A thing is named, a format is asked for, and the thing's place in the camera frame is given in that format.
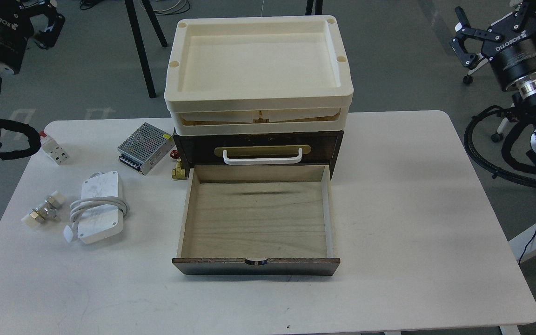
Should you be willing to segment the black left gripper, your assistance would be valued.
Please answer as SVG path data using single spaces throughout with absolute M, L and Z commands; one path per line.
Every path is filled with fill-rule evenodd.
M 66 18 L 58 12 L 56 1 L 38 1 L 32 6 L 32 17 L 44 15 L 47 25 L 33 39 L 41 49 L 50 49 L 57 44 Z M 21 70 L 28 38 L 34 28 L 26 7 L 22 3 L 0 3 L 0 68 L 17 74 Z

